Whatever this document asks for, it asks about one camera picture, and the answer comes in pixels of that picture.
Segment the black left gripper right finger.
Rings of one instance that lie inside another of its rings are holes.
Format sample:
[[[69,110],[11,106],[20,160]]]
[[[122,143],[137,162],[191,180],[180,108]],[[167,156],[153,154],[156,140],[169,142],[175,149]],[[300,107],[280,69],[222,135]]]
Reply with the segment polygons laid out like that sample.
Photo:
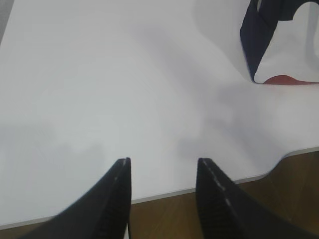
[[[197,164],[196,203],[206,239],[305,239],[307,233],[269,212],[211,159]]]

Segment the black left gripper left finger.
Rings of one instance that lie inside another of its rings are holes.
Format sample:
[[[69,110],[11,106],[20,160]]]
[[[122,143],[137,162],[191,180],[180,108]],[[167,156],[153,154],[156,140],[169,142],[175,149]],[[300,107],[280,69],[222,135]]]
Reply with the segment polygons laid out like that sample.
[[[81,198],[24,239],[122,239],[130,217],[131,160],[118,159]]]

